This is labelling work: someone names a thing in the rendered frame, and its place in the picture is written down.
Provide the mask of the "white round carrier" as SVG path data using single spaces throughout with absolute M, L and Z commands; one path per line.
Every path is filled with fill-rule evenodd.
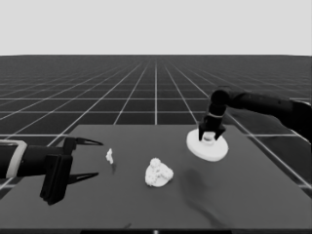
M 167 167 L 164 164 L 161 164 L 159 167 L 165 168 Z M 152 168 L 151 166 L 148 166 L 146 171 L 145 171 L 145 175 L 153 175 L 153 170 L 154 168 Z M 170 180 L 165 179 L 164 177 L 160 176 L 158 177 L 156 183 L 152 186 L 152 187 L 162 187 L 165 186 Z

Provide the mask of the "large thick white disc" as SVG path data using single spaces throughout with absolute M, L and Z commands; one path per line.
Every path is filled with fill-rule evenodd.
M 229 150 L 227 141 L 223 136 L 215 139 L 214 132 L 204 132 L 202 139 L 199 139 L 198 129 L 187 134 L 186 145 L 195 156 L 209 162 L 222 160 Z

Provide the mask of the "small white T-shaped piece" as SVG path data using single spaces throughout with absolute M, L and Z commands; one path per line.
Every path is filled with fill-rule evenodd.
M 111 148 L 109 148 L 109 150 L 107 151 L 105 158 L 106 158 L 107 162 L 109 162 L 111 165 L 114 163 Z

